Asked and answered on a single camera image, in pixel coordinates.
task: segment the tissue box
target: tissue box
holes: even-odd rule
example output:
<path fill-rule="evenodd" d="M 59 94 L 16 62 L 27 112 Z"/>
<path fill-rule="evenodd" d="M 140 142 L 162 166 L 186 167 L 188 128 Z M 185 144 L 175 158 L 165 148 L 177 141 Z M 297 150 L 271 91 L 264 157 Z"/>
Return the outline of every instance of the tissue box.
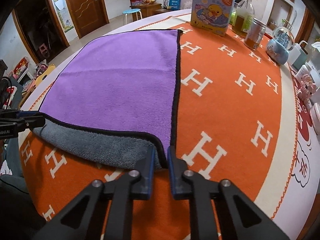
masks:
<path fill-rule="evenodd" d="M 193 0 L 192 26 L 225 36 L 230 22 L 234 0 Z"/>

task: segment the wooden door frame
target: wooden door frame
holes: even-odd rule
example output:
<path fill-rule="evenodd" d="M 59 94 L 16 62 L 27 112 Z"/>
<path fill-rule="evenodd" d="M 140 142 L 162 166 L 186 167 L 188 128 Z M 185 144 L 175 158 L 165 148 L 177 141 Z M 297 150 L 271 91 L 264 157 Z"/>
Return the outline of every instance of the wooden door frame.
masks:
<path fill-rule="evenodd" d="M 308 39 L 310 37 L 310 34 L 311 34 L 311 31 L 313 29 L 314 24 L 315 24 L 315 18 L 313 17 L 312 13 L 306 7 L 306 9 L 304 11 L 304 16 L 302 19 L 300 29 L 298 31 L 296 38 L 295 38 L 296 43 L 299 43 L 301 41 L 308 42 Z"/>
<path fill-rule="evenodd" d="M 59 30 L 59 34 L 60 34 L 60 36 L 62 37 L 62 40 L 63 40 L 64 45 L 65 45 L 66 47 L 69 47 L 70 44 L 69 44 L 66 36 L 64 35 L 64 32 L 63 32 L 63 30 L 62 30 L 62 27 L 61 27 L 61 25 L 60 25 L 60 23 L 59 23 L 59 20 L 58 20 L 56 11 L 55 11 L 55 9 L 54 9 L 54 7 L 53 7 L 53 2 L 52 2 L 52 0 L 48 0 L 48 1 L 49 1 L 49 5 L 50 5 L 50 7 L 48 8 L 48 10 L 51 10 L 51 14 L 50 14 L 50 15 L 52 15 L 52 16 L 53 16 L 53 19 L 54 19 L 53 24 L 55 24 L 56 27 L 57 27 L 57 29 Z M 23 33 L 23 30 L 22 30 L 22 28 L 21 28 L 20 22 L 19 22 L 19 20 L 18 20 L 18 18 L 17 18 L 16 12 L 15 12 L 14 9 L 12 10 L 12 17 L 13 17 L 14 25 L 15 25 L 16 28 L 17 28 L 18 34 L 19 34 L 19 36 L 20 36 L 20 38 L 21 38 L 21 40 L 22 40 L 23 45 L 26 47 L 27 52 L 30 54 L 31 58 L 33 59 L 33 61 L 34 61 L 35 63 L 39 63 L 39 60 L 38 60 L 36 54 L 35 54 L 35 53 L 33 52 L 33 50 L 31 49 L 31 46 L 30 46 L 30 44 L 29 44 L 26 36 L 25 36 L 24 33 Z"/>
<path fill-rule="evenodd" d="M 67 7 L 68 7 L 68 10 L 69 10 L 69 13 L 70 13 L 70 16 L 71 16 L 71 20 L 72 20 L 72 22 L 73 22 L 73 25 L 74 25 L 74 27 L 75 27 L 75 29 L 76 29 L 76 32 L 77 32 L 77 34 L 78 34 L 79 39 L 81 39 L 81 38 L 82 38 L 82 35 L 81 35 L 80 30 L 79 30 L 79 28 L 78 28 L 78 25 L 77 25 L 77 23 L 76 23 L 76 17 L 75 17 L 75 15 L 73 14 L 72 7 L 71 7 L 71 3 L 70 3 L 69 0 L 66 0 L 66 3 L 67 3 Z M 108 23 L 109 23 L 109 18 L 108 18 L 108 14 L 107 14 L 106 4 L 105 4 L 104 0 L 100 0 L 100 3 L 101 3 L 101 5 L 102 5 L 102 11 L 103 11 L 104 19 L 105 19 L 105 21 L 106 21 L 106 24 L 108 24 Z"/>
<path fill-rule="evenodd" d="M 56 29 L 58 29 L 60 37 L 62 38 L 62 41 L 63 41 L 64 45 L 66 47 L 69 47 L 70 44 L 69 44 L 69 42 L 68 42 L 68 40 L 67 40 L 67 38 L 66 38 L 66 36 L 64 34 L 64 31 L 63 31 L 63 29 L 61 27 L 61 24 L 59 22 L 56 10 L 54 9 L 53 2 L 52 2 L 52 0 L 48 0 L 48 2 L 49 2 L 49 7 L 50 7 L 48 9 L 51 11 L 51 13 L 50 12 L 49 13 L 53 17 L 54 24 L 56 25 L 55 27 L 56 27 Z"/>
<path fill-rule="evenodd" d="M 26 47 L 27 52 L 30 54 L 31 58 L 33 59 L 33 61 L 36 64 L 39 63 L 39 60 L 38 60 L 36 54 L 34 54 L 33 50 L 30 47 L 29 42 L 27 41 L 27 38 L 25 37 L 25 35 L 24 35 L 23 31 L 22 31 L 22 28 L 21 28 L 20 22 L 19 22 L 19 20 L 17 18 L 15 9 L 12 10 L 12 18 L 13 18 L 14 25 L 17 28 L 18 34 L 20 36 L 20 39 L 22 40 L 23 45 Z"/>

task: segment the purple towel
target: purple towel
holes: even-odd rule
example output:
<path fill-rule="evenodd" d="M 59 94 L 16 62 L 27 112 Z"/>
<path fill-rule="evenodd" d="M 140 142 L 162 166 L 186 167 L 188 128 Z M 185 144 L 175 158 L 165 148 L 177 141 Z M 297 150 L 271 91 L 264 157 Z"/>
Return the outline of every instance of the purple towel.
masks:
<path fill-rule="evenodd" d="M 39 110 L 62 126 L 146 139 L 165 166 L 165 152 L 176 143 L 180 33 L 134 31 L 91 41 L 59 74 Z"/>

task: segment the blue stool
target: blue stool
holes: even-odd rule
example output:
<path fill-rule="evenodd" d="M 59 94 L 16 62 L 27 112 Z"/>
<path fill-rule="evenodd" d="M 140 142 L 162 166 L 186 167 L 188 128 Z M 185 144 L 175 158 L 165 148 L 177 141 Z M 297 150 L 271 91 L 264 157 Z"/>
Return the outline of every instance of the blue stool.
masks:
<path fill-rule="evenodd" d="M 129 9 L 129 10 L 123 11 L 122 14 L 125 14 L 125 24 L 127 24 L 127 15 L 128 15 L 128 13 L 136 13 L 137 20 L 139 20 L 138 12 L 140 13 L 140 19 L 142 19 L 142 14 L 141 14 L 141 10 L 140 9 Z"/>

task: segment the small wooden table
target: small wooden table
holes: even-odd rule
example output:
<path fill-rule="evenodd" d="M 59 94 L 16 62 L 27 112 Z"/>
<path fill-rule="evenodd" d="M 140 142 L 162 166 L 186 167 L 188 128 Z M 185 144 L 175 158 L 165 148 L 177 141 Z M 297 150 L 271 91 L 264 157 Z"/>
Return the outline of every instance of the small wooden table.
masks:
<path fill-rule="evenodd" d="M 171 10 L 171 9 L 158 9 L 158 10 L 155 10 L 153 11 L 153 15 L 157 15 L 157 14 L 160 14 L 160 13 L 166 13 L 166 12 L 172 12 L 174 10 Z"/>
<path fill-rule="evenodd" d="M 146 18 L 149 16 L 153 16 L 153 12 L 155 10 L 161 9 L 161 3 L 151 3 L 151 4 L 142 4 L 142 5 L 135 5 L 130 6 L 132 9 L 140 9 L 142 18 Z M 137 17 L 135 14 L 132 14 L 133 21 L 137 20 Z"/>

